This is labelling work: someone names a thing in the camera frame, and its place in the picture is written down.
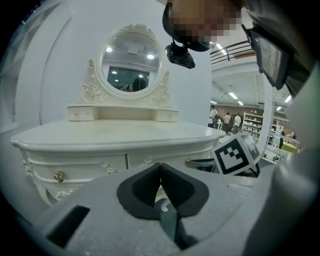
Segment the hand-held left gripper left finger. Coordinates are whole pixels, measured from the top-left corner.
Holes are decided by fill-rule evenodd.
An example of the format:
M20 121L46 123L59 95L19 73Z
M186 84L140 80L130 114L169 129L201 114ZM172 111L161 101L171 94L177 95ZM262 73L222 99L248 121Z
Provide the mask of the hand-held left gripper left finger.
M76 256L171 256L180 252L158 220L130 215L119 203L118 186L149 165L93 179L50 207L34 224L56 243L69 231L64 218L76 207L88 210L63 249Z

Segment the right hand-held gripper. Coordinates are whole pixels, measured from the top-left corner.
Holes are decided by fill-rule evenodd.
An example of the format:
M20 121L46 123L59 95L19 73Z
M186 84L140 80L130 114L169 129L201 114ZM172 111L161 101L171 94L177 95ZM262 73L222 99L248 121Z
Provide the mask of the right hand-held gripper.
M248 133L238 133L213 149L212 158L187 159L185 165L209 173L236 176L252 173L260 174L261 154L257 144Z

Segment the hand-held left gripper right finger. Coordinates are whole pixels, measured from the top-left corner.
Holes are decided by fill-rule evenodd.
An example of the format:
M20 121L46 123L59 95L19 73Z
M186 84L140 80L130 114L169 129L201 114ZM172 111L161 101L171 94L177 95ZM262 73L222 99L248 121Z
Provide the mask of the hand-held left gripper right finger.
M244 250L254 213L245 213L256 179L162 164L169 194L161 216L162 250Z

